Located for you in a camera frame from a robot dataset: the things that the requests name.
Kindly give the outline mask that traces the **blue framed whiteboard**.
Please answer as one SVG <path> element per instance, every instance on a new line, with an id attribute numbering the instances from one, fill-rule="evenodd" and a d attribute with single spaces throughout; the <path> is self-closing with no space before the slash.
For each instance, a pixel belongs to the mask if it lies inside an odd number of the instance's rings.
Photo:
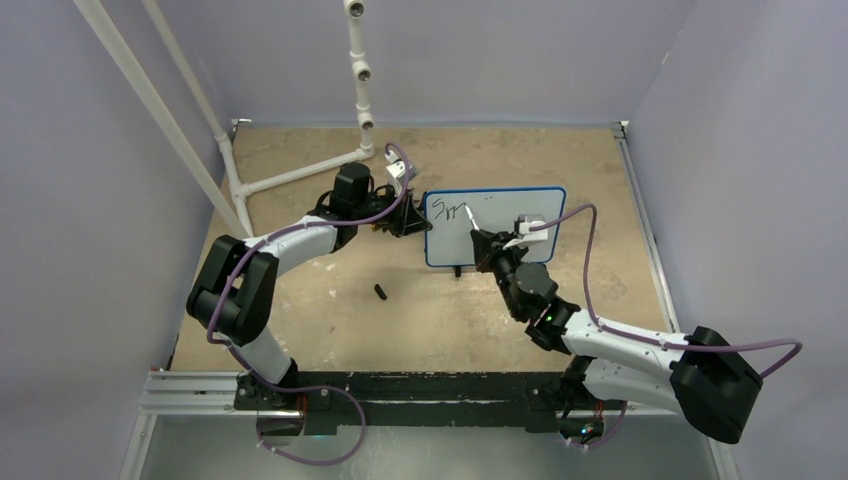
<path id="1" fill-rule="evenodd" d="M 425 263 L 432 268 L 474 265 L 466 204 L 481 229 L 511 232 L 523 214 L 541 214 L 546 222 L 559 218 L 566 198 L 561 186 L 431 190 L 422 199 L 433 225 L 425 233 Z"/>

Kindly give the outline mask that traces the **black marker cap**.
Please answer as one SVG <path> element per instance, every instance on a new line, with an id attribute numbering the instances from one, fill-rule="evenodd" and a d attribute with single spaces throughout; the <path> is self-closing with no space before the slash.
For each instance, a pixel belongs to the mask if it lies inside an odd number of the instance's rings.
<path id="1" fill-rule="evenodd" d="M 381 300 L 385 301 L 388 299 L 387 294 L 379 284 L 374 285 L 374 291 Z"/>

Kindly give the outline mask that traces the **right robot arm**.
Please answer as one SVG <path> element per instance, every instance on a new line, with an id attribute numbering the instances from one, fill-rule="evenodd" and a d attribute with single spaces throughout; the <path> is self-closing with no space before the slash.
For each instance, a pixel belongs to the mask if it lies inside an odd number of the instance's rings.
<path id="1" fill-rule="evenodd" d="M 682 415 L 700 433 L 740 441 L 763 379 L 713 329 L 659 332 L 605 318 L 558 296 L 547 267 L 524 261 L 514 235 L 473 229 L 474 262 L 494 276 L 513 320 L 546 351 L 569 355 L 561 381 L 576 407 L 592 400 L 635 402 Z"/>

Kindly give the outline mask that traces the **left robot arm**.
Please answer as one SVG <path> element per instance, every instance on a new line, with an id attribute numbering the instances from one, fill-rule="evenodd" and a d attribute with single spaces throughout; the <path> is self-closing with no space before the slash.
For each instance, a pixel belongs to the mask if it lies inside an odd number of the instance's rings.
<path id="1" fill-rule="evenodd" d="M 271 333 L 276 281 L 295 267 L 345 247 L 362 225 L 400 238 L 431 229 L 410 187 L 416 168 L 396 160 L 389 180 L 375 182 L 358 162 L 342 165 L 331 190 L 324 192 L 299 221 L 261 237 L 218 237 L 210 247 L 186 300 L 187 314 L 207 332 L 212 344 L 228 348 L 261 378 L 259 395 L 272 408 L 292 405 L 298 395 L 298 367 Z"/>

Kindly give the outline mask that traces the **white whiteboard marker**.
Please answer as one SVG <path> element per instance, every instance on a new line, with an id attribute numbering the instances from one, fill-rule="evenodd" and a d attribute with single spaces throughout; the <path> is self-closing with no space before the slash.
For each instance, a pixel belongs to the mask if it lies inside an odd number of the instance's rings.
<path id="1" fill-rule="evenodd" d="M 468 218 L 468 220 L 471 224 L 472 230 L 479 231 L 480 227 L 479 227 L 478 223 L 476 222 L 476 219 L 474 217 L 472 209 L 467 204 L 464 205 L 464 208 L 465 208 L 465 211 L 466 211 L 467 218 Z"/>

